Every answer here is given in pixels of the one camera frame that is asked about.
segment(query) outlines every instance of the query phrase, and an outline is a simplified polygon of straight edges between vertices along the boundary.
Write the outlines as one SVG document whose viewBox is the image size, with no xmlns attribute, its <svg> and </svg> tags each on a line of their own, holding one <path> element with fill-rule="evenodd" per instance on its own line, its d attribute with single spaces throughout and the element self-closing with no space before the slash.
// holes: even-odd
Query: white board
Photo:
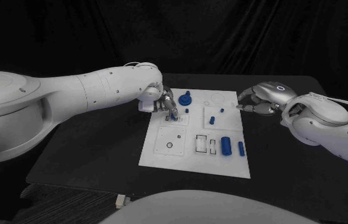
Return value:
<svg viewBox="0 0 348 224">
<path fill-rule="evenodd" d="M 182 106 L 179 96 L 187 91 L 191 91 L 192 103 Z M 242 115 L 240 110 L 236 109 L 237 93 L 177 88 L 172 89 L 172 92 L 181 121 L 166 121 L 166 111 L 152 113 L 139 165 L 250 178 Z M 210 124 L 213 114 L 216 114 L 214 125 Z M 178 138 L 182 130 L 185 130 L 185 136 Z M 198 141 L 200 135 L 207 136 L 204 142 Z M 230 156 L 223 155 L 221 137 L 231 139 L 233 155 Z M 246 156 L 240 155 L 240 141 L 244 143 Z M 197 152 L 198 142 L 200 149 L 203 149 L 203 145 L 207 145 L 207 153 Z"/>
</svg>

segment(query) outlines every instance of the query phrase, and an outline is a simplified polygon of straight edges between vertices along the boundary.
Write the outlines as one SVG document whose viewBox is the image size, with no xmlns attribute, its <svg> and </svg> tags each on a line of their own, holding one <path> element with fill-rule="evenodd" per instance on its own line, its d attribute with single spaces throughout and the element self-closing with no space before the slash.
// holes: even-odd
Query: gray floor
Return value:
<svg viewBox="0 0 348 224">
<path fill-rule="evenodd" d="M 22 198 L 34 201 L 32 207 L 0 224 L 96 224 L 116 212 L 117 195 L 110 193 L 31 184 Z"/>
</svg>

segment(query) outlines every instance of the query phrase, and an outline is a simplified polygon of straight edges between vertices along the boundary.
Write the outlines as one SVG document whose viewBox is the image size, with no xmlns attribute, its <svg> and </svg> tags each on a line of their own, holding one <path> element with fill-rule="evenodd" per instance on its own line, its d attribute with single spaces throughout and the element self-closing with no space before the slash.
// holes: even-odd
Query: black table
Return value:
<svg viewBox="0 0 348 224">
<path fill-rule="evenodd" d="M 164 74 L 171 88 L 237 91 L 279 81 L 299 95 L 324 94 L 309 76 Z M 322 146 L 296 140 L 281 125 L 281 112 L 242 112 L 252 179 L 139 166 L 151 113 L 138 100 L 65 121 L 28 175 L 28 182 L 133 197 L 181 189 L 233 194 L 302 216 L 348 221 L 348 161 Z"/>
</svg>

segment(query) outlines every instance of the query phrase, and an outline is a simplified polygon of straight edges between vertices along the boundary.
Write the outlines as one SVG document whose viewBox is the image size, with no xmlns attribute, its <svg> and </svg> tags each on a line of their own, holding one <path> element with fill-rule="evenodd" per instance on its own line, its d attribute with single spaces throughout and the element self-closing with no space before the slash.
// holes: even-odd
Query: black backdrop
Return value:
<svg viewBox="0 0 348 224">
<path fill-rule="evenodd" d="M 311 75 L 347 98 L 348 0 L 0 0 L 2 71 Z"/>
</svg>

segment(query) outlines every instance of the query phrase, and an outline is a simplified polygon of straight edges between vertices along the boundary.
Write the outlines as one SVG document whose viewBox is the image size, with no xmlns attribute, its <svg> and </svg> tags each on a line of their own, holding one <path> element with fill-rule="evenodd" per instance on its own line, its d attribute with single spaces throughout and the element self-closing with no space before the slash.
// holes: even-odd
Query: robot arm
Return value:
<svg viewBox="0 0 348 224">
<path fill-rule="evenodd" d="M 0 72 L 0 161 L 25 153 L 74 115 L 130 102 L 168 110 L 178 119 L 171 89 L 152 63 L 51 78 Z"/>
<path fill-rule="evenodd" d="M 252 95 L 256 105 L 239 105 L 240 110 L 272 116 L 281 109 L 281 124 L 289 127 L 294 136 L 308 145 L 322 145 L 337 156 L 348 160 L 348 112 L 332 100 L 311 92 L 298 96 L 279 82 L 263 82 L 239 96 Z"/>
</svg>

